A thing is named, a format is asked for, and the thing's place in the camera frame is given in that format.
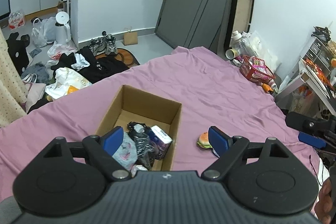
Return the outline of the person's hand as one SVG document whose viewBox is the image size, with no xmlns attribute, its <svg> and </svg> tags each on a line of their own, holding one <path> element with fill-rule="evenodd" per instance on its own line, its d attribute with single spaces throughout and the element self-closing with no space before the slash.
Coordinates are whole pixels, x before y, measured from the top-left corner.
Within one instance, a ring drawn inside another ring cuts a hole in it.
<svg viewBox="0 0 336 224">
<path fill-rule="evenodd" d="M 330 196 L 332 190 L 332 183 L 330 179 L 324 181 L 322 188 L 318 194 L 318 202 L 316 203 L 314 210 L 317 218 L 321 223 L 330 224 L 331 216 L 330 212 L 333 207 L 333 200 Z"/>
</svg>

